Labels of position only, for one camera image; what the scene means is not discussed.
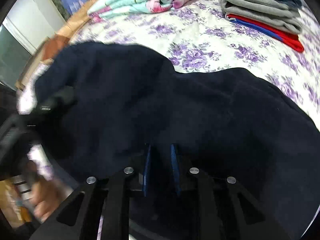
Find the floral bedsheet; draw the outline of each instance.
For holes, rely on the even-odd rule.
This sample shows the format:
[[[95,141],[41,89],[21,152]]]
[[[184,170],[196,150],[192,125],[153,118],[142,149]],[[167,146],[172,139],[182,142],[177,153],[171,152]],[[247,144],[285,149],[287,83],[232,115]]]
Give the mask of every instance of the floral bedsheet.
[[[71,43],[141,44],[169,58],[181,73],[246,68],[280,88],[320,129],[320,25],[307,8],[300,14],[303,53],[227,21],[218,0],[191,0],[180,9],[156,15],[124,15],[88,23]]]

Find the folded gray towel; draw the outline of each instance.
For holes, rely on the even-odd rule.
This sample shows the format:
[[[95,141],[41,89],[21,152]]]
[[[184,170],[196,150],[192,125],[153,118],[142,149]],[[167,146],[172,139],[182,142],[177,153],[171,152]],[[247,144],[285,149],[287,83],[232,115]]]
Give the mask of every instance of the folded gray towel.
[[[281,31],[292,34],[302,33],[302,25],[296,19],[300,17],[296,9],[275,0],[219,0],[220,6],[226,12],[247,17],[265,23]]]

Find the folded red cloth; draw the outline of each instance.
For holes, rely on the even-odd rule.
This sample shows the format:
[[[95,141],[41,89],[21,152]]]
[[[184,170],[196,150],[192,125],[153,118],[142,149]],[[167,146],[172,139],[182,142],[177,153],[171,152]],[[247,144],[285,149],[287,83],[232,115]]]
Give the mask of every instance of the folded red cloth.
[[[248,22],[248,23],[257,25],[261,28],[267,29],[268,31],[271,31],[271,32],[279,35],[282,38],[282,42],[284,44],[288,45],[289,47],[293,48],[295,51],[297,51],[297,52],[304,51],[304,47],[301,44],[301,42],[299,41],[298,35],[296,35],[296,34],[287,33],[287,32],[278,30],[274,27],[271,27],[267,24],[264,24],[264,23],[261,23],[261,22],[255,21],[255,20],[251,20],[246,17],[239,16],[239,15],[235,15],[235,14],[230,13],[230,14],[228,14],[228,17],[236,18],[241,21]]]

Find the metal screw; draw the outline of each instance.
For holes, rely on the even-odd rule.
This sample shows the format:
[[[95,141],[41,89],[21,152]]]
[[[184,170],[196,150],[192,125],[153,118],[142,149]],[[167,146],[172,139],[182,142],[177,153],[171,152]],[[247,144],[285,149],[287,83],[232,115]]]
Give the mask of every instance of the metal screw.
[[[191,174],[198,174],[199,173],[199,169],[198,168],[191,168],[190,170]]]
[[[41,106],[42,111],[50,111],[51,108],[49,106]]]
[[[235,177],[227,177],[227,182],[230,184],[235,184],[237,180]]]
[[[132,167],[126,167],[123,171],[125,174],[131,174],[133,173],[134,169]]]
[[[89,177],[87,178],[87,183],[88,184],[93,184],[97,181],[97,179],[95,177]]]

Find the white wall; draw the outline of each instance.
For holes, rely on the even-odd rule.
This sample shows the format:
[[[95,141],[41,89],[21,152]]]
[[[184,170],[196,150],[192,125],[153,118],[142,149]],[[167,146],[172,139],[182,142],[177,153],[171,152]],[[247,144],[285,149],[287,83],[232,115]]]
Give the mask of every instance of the white wall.
[[[4,26],[31,54],[65,23],[51,0],[17,0]]]

